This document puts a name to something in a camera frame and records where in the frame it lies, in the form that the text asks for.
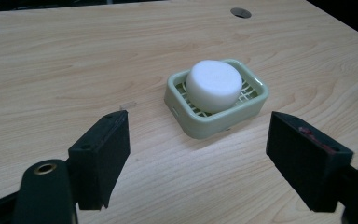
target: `wood grain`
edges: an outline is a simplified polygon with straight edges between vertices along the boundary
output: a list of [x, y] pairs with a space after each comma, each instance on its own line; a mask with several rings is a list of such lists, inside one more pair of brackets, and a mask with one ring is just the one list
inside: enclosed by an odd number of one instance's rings
[[[231, 15], [233, 7], [252, 13]], [[167, 78], [234, 58], [270, 97], [205, 140], [163, 103]], [[0, 12], [0, 198], [22, 173], [67, 158], [101, 116], [129, 110], [131, 155], [103, 211], [80, 223], [339, 223], [315, 214], [265, 153], [271, 111], [299, 116], [355, 152], [358, 33], [306, 1], [172, 0]]]

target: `soap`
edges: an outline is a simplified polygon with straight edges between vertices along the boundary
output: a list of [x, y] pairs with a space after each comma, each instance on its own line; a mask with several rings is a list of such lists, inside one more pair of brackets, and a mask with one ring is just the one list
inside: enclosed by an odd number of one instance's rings
[[196, 63], [186, 78], [191, 104], [203, 112], [218, 113], [230, 109], [242, 89], [240, 73], [228, 63], [204, 60]]

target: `soap dish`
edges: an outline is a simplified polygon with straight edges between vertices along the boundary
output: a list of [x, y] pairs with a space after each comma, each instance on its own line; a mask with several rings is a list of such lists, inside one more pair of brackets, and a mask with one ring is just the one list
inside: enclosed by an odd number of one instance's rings
[[188, 100], [186, 78], [190, 69], [168, 78], [164, 96], [165, 104], [183, 131], [192, 138], [207, 138], [257, 115], [269, 96], [267, 85], [243, 63], [234, 59], [224, 59], [221, 62], [228, 63], [237, 69], [242, 77], [242, 90], [234, 106], [215, 114], [199, 110]]

